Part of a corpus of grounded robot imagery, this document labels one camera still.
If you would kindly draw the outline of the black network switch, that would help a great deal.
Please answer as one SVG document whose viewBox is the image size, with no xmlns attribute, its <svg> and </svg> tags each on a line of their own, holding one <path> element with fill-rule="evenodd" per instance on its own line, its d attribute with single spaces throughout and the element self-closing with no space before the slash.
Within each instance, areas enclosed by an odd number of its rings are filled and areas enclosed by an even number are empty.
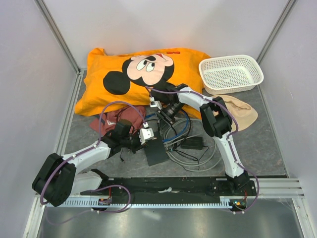
<svg viewBox="0 0 317 238">
<path fill-rule="evenodd" d="M 156 131 L 154 132 L 154 136 L 155 139 L 149 140 L 144 148 L 149 166 L 154 166 L 168 161 L 168 155 L 160 133 Z"/>
</svg>

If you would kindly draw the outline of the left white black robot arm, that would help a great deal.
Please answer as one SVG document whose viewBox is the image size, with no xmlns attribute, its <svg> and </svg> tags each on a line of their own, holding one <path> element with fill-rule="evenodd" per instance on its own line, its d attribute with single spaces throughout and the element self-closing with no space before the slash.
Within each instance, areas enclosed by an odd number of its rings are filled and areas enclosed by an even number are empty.
<svg viewBox="0 0 317 238">
<path fill-rule="evenodd" d="M 75 193 L 86 190 L 93 190 L 98 195 L 107 193 L 109 184 L 100 171 L 82 171 L 112 157 L 122 148 L 136 152 L 154 135 L 147 122 L 135 133 L 130 131 L 131 128 L 130 121 L 121 119 L 114 129 L 86 148 L 66 155 L 48 155 L 32 183 L 32 189 L 40 195 L 40 203 L 57 207 Z"/>
</svg>

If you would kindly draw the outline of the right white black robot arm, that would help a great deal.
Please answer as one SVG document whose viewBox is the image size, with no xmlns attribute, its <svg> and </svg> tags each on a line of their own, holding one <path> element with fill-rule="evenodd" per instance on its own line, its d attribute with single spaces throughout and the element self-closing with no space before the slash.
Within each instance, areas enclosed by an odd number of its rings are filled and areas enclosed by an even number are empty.
<svg viewBox="0 0 317 238">
<path fill-rule="evenodd" d="M 167 105 L 159 110 L 158 115 L 169 123 L 175 121 L 175 115 L 185 105 L 200 112 L 204 131 L 215 140 L 223 159 L 228 192 L 232 195 L 240 194 L 250 178 L 233 142 L 232 134 L 237 130 L 233 131 L 231 125 L 237 124 L 237 121 L 227 109 L 224 100 L 221 97 L 204 96 L 185 84 L 168 86 L 164 91 L 153 88 L 151 96 Z"/>
</svg>

